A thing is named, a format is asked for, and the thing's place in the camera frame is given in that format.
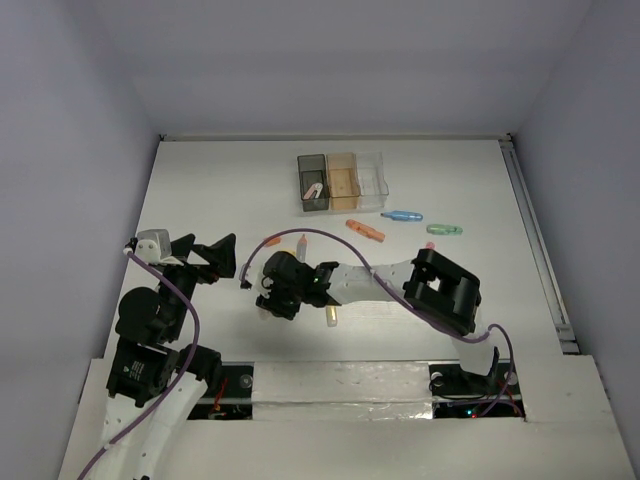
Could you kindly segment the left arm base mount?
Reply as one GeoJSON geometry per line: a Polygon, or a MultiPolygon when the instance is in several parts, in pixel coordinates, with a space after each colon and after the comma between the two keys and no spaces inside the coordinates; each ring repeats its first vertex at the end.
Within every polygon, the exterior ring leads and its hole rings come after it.
{"type": "Polygon", "coordinates": [[[218,389],[207,392],[193,407],[189,420],[251,420],[253,363],[223,363],[218,389]]]}

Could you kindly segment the blue utility knife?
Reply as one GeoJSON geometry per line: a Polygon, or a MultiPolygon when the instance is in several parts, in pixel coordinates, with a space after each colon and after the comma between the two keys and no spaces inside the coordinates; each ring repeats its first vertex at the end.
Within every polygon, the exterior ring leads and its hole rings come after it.
{"type": "Polygon", "coordinates": [[[420,213],[402,210],[382,212],[380,216],[382,218],[400,222],[421,222],[423,220],[423,215],[420,213]]]}

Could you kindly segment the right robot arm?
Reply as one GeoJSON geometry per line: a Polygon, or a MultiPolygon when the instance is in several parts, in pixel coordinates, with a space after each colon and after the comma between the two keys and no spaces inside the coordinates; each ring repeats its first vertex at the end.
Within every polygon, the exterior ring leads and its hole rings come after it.
{"type": "Polygon", "coordinates": [[[256,306],[287,320],[302,305],[323,309],[396,302],[452,339],[468,390],[482,392],[496,381],[499,350],[477,319],[480,281],[433,249],[420,250],[412,260],[376,266],[332,261],[312,267],[278,252],[265,262],[258,280],[256,306]]]}

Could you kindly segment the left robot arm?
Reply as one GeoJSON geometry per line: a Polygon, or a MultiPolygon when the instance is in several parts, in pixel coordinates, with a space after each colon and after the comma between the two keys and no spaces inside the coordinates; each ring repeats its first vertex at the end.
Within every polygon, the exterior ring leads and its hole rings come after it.
{"type": "Polygon", "coordinates": [[[138,232],[125,256],[155,279],[119,301],[101,446],[82,479],[158,479],[196,403],[222,384],[219,352],[199,343],[196,287],[231,279],[236,237],[203,245],[164,229],[138,232]]]}

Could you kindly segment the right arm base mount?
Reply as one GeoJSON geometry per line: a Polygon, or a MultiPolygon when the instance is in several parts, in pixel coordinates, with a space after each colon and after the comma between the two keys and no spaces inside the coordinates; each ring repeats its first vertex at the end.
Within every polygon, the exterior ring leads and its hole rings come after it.
{"type": "Polygon", "coordinates": [[[465,372],[457,363],[429,366],[435,419],[526,417],[515,365],[494,359],[488,376],[465,372]]]}

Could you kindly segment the orange utility knife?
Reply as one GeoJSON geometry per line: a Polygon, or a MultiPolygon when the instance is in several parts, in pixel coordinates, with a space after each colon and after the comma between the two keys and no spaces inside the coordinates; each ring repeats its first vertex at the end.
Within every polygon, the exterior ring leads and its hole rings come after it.
{"type": "Polygon", "coordinates": [[[386,238],[385,234],[381,231],[353,219],[347,220],[345,225],[357,234],[379,243],[382,243],[386,238]]]}

